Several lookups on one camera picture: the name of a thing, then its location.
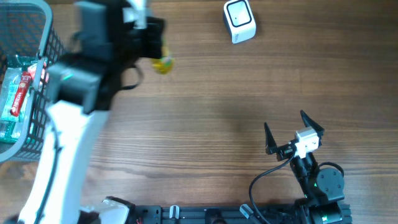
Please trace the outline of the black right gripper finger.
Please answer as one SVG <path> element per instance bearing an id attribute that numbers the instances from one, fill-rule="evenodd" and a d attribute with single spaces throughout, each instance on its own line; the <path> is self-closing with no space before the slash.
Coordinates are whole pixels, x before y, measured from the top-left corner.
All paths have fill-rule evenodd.
<path id="1" fill-rule="evenodd" d="M 277 151 L 278 146 L 267 123 L 264 123 L 264 129 L 266 134 L 266 153 L 271 155 Z"/>
<path id="2" fill-rule="evenodd" d="M 313 119 L 311 119 L 309 115 L 306 114 L 306 112 L 304 112 L 304 110 L 300 111 L 300 115 L 302 117 L 303 123 L 306 128 L 308 127 L 313 128 L 317 133 L 318 137 L 323 137 L 325 131 L 323 127 L 321 127 L 318 123 L 316 123 Z"/>

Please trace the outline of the yellow oil bottle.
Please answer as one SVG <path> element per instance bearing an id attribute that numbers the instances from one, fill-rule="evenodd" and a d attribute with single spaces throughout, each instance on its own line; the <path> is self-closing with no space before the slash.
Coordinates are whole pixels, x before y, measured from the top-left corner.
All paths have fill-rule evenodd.
<path id="1" fill-rule="evenodd" d="M 159 74 L 169 73 L 174 65 L 174 58 L 167 46 L 162 47 L 162 56 L 160 59 L 152 59 L 152 68 Z"/>

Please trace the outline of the red coffee stick sachet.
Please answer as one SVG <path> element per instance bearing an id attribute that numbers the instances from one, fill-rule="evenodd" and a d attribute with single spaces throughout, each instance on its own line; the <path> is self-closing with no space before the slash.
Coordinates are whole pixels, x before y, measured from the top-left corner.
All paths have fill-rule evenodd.
<path id="1" fill-rule="evenodd" d="M 15 94 L 12 108 L 10 111 L 12 116 L 15 117 L 19 116 L 22 104 L 24 102 L 25 96 L 28 92 L 31 82 L 32 82 L 32 75 L 29 72 L 22 72 L 21 80 L 19 82 L 18 89 Z"/>

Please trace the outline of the green white gloves package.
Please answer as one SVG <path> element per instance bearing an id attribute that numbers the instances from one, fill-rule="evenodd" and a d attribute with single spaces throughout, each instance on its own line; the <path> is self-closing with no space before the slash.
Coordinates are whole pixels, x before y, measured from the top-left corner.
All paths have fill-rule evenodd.
<path id="1" fill-rule="evenodd" d="M 22 134 L 38 62 L 33 57 L 15 55 L 7 63 L 1 85 L 1 142 L 15 143 Z"/>

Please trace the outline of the mint green sachet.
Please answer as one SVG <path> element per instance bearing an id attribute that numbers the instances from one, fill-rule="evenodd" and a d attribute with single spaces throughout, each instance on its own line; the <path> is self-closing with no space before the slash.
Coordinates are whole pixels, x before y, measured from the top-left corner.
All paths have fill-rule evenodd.
<path id="1" fill-rule="evenodd" d="M 10 111 L 21 80 L 21 68 L 8 68 L 1 87 L 1 120 L 19 122 L 19 117 L 12 116 Z"/>

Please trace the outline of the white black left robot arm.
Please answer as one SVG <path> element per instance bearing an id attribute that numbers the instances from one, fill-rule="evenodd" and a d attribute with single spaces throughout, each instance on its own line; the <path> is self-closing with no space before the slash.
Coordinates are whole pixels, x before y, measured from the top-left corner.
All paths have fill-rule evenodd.
<path id="1" fill-rule="evenodd" d="M 80 48 L 47 69 L 49 105 L 44 145 L 30 195 L 8 223 L 132 223 L 133 203 L 107 197 L 80 204 L 93 146 L 106 123 L 121 77 L 141 58 L 163 56 L 165 22 L 145 1 L 78 1 Z"/>

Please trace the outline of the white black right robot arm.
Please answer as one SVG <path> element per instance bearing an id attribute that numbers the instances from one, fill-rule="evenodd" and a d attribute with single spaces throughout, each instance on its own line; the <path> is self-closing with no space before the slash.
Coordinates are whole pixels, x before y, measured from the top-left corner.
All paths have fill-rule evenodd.
<path id="1" fill-rule="evenodd" d="M 318 163 L 313 153 L 322 145 L 324 128 L 300 112 L 304 128 L 295 132 L 287 144 L 278 146 L 268 124 L 266 153 L 275 154 L 278 161 L 288 162 L 304 198 L 294 202 L 292 208 L 298 223 L 352 223 L 349 205 L 345 199 L 345 172 L 333 162 Z"/>

